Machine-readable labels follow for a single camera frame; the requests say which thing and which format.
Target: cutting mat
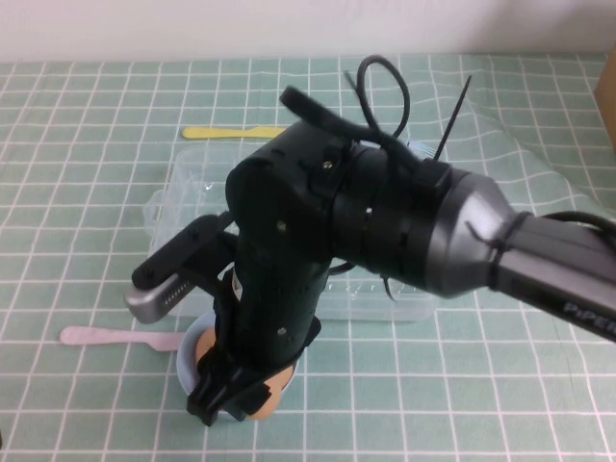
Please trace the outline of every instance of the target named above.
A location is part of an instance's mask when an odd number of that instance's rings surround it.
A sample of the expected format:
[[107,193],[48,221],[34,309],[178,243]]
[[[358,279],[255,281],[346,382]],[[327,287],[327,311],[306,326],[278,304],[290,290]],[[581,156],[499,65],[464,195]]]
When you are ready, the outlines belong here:
[[[465,76],[446,158],[494,176],[519,209],[616,210],[616,157],[592,97],[605,55],[394,56],[406,136],[436,145]],[[343,116],[359,58],[0,64],[2,462],[607,461],[616,347],[486,291],[417,324],[327,322],[280,410],[201,426],[174,357],[65,347],[69,324],[136,325],[122,296],[148,251],[141,209],[170,178],[186,125],[288,125],[287,85]],[[369,87],[384,129],[398,91]]]

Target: plastic spoon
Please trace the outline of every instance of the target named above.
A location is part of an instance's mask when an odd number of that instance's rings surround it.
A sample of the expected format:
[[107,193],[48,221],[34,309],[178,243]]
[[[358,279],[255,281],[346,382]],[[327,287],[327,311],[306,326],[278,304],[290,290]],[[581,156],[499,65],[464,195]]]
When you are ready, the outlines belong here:
[[182,130],[182,136],[189,140],[208,140],[214,138],[276,138],[284,131],[284,127],[255,127],[250,130],[187,127]]
[[147,344],[157,351],[177,351],[184,332],[138,332],[71,325],[60,333],[64,345]]

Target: clear plastic container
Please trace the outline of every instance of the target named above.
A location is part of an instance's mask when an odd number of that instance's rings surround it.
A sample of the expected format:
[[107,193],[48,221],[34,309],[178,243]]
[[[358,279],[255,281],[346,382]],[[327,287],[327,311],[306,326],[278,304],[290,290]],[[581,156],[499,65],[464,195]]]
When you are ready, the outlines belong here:
[[[227,210],[224,183],[228,173],[262,144],[208,141],[180,152],[167,190],[155,192],[143,209],[145,228],[152,237],[150,253],[196,217]],[[317,316],[323,320],[420,321],[434,312],[434,295],[397,281],[390,281],[390,287],[395,301],[387,296],[381,278],[365,269],[331,276]],[[170,313],[200,316],[211,309],[212,298],[195,289]]]

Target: brown egg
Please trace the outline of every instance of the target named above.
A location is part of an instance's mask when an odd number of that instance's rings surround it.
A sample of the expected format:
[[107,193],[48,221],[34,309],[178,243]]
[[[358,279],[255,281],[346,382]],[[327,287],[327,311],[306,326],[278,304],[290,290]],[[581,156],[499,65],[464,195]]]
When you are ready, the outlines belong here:
[[196,343],[196,349],[194,351],[194,358],[196,362],[199,362],[199,359],[203,357],[208,350],[214,346],[216,343],[216,331],[214,327],[210,327],[208,330],[203,332],[203,335],[199,338],[199,341]]
[[282,372],[277,373],[275,376],[270,377],[266,380],[266,385],[269,386],[269,392],[271,396],[266,401],[266,403],[261,406],[254,414],[248,416],[249,419],[253,421],[262,421],[266,419],[271,414],[274,413],[278,404],[280,403],[280,399],[282,399],[282,390],[287,386],[291,378],[293,377],[293,367],[288,367]]
[[[214,327],[211,327],[206,330],[203,335],[201,335],[199,341],[196,343],[194,357],[197,363],[199,362],[199,359],[201,359],[203,355],[214,346],[215,342],[216,331],[214,330]],[[275,376],[266,380],[265,383],[269,386],[271,396],[257,412],[248,416],[249,419],[253,421],[261,421],[274,413],[278,407],[278,404],[280,404],[280,399],[282,399],[282,390],[287,386],[293,377],[293,371],[294,367],[290,366],[284,371],[279,372]]]

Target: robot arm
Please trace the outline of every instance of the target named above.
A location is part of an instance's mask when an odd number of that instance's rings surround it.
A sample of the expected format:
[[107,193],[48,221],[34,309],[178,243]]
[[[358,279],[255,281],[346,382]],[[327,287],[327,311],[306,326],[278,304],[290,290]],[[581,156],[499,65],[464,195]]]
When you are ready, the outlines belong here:
[[[229,213],[187,226],[135,270],[126,296],[144,322],[194,287],[214,296],[217,341],[187,405],[202,422],[222,408],[241,420],[268,399],[264,381],[319,334],[333,258],[444,297],[489,287],[616,341],[611,222],[517,213],[493,180],[419,161],[373,117],[359,127],[295,89],[281,101],[302,120],[231,171]],[[239,236],[224,231],[232,220]]]

